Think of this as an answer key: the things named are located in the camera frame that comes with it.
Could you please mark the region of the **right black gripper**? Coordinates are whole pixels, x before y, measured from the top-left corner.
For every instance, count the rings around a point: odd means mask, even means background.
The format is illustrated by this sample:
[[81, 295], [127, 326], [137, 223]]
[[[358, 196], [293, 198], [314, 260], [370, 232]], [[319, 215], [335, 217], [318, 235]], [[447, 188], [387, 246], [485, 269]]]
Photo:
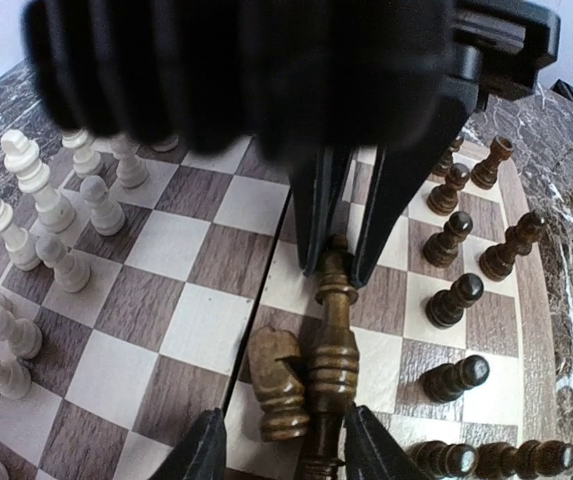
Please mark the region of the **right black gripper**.
[[201, 153], [256, 137], [289, 172], [297, 254], [312, 275], [352, 148], [419, 141], [460, 80], [529, 95], [558, 57], [559, 15], [527, 1], [30, 1], [22, 39], [62, 130]]

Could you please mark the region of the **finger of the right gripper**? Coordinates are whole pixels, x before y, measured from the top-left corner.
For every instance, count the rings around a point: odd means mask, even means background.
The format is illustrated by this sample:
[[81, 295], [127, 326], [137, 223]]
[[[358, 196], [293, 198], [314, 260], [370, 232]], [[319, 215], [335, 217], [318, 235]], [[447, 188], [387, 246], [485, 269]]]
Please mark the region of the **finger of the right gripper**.
[[361, 288], [368, 283], [396, 221], [475, 106], [474, 100], [466, 103], [461, 99], [442, 99], [427, 129], [418, 139], [406, 147], [377, 149], [352, 263], [352, 285]]

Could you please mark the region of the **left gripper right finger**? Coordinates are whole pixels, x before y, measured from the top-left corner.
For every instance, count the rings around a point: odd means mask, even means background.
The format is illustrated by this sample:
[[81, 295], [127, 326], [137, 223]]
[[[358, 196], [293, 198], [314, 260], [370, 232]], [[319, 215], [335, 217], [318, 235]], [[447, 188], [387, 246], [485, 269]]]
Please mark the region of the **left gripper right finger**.
[[428, 479], [367, 406], [353, 403], [345, 416], [348, 480]]

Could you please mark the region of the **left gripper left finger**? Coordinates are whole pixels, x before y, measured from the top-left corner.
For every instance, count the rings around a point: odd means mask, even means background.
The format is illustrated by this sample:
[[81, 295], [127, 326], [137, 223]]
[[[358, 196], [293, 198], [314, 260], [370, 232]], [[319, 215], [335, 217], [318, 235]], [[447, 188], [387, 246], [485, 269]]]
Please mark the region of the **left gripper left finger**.
[[221, 408], [203, 411], [153, 473], [153, 480], [222, 480], [227, 434]]

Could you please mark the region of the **dark tall piece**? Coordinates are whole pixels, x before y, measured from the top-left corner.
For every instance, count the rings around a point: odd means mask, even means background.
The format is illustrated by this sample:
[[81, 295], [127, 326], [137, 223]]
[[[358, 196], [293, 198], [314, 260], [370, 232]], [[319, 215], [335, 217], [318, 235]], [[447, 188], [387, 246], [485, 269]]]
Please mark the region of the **dark tall piece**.
[[560, 440], [528, 440], [519, 447], [506, 442], [477, 449], [475, 475], [482, 479], [552, 477], [573, 467], [573, 445]]
[[433, 167], [431, 173], [436, 176], [444, 177], [453, 164], [453, 155], [457, 153], [464, 142], [464, 137], [458, 135], [449, 145], [447, 150], [441, 155], [437, 164]]
[[542, 210], [524, 214], [516, 225], [505, 231], [505, 242], [487, 248], [479, 257], [478, 264], [486, 277], [501, 281], [513, 270], [517, 256], [527, 256], [544, 232], [547, 220]]

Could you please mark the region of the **dark pawn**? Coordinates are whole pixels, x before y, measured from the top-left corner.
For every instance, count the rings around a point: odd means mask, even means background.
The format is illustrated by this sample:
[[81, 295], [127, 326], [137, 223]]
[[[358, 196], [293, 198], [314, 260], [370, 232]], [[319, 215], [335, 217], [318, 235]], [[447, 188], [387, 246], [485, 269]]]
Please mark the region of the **dark pawn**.
[[447, 403], [484, 384], [489, 374], [488, 361], [481, 355], [471, 355], [456, 363], [444, 363], [426, 371], [420, 377], [420, 385], [429, 399]]
[[472, 307], [483, 295], [484, 283], [474, 273], [465, 273], [448, 290], [435, 293], [425, 307], [429, 321], [438, 328], [456, 325], [464, 311]]
[[435, 479], [445, 477], [463, 478], [470, 475], [477, 465], [477, 449], [471, 445], [446, 444], [443, 441], [427, 441], [410, 449], [414, 463]]
[[472, 217], [463, 211], [454, 212], [445, 222], [443, 231], [431, 235], [422, 248], [424, 258], [437, 268], [448, 268], [459, 253], [473, 228]]
[[431, 190], [427, 206], [438, 215], [448, 215], [458, 204], [458, 193], [470, 179], [469, 168], [462, 163], [454, 163], [445, 176], [445, 183]]

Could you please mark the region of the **dark rook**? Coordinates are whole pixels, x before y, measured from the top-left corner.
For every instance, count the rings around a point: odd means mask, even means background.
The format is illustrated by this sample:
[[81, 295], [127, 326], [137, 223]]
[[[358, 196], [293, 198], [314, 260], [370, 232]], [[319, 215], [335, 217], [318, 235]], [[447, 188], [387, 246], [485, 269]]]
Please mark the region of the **dark rook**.
[[500, 164], [511, 158], [514, 148], [511, 141], [496, 135], [491, 142], [489, 155], [477, 163], [470, 179], [479, 188], [490, 190], [496, 183]]

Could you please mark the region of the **dark king piece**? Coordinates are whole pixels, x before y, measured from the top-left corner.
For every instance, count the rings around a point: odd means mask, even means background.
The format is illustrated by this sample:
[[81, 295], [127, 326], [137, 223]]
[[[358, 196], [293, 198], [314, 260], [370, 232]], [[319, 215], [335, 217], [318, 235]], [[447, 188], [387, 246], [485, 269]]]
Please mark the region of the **dark king piece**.
[[353, 403], [359, 375], [359, 350], [350, 329], [350, 309], [358, 299], [349, 273], [353, 256], [343, 235], [333, 235], [318, 264], [315, 300], [323, 307], [308, 358], [306, 406], [310, 423], [298, 461], [299, 479], [335, 479], [342, 423]]

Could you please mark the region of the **dark tall piece front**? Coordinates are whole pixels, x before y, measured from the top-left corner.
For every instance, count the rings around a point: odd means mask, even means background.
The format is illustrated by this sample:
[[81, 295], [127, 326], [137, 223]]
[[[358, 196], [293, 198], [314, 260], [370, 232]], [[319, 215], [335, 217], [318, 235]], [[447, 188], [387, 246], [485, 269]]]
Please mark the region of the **dark tall piece front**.
[[516, 225], [505, 231], [505, 242], [487, 248], [479, 257], [478, 264], [486, 277], [501, 281], [513, 270], [517, 256], [527, 256], [544, 232], [547, 220], [542, 210], [524, 214]]

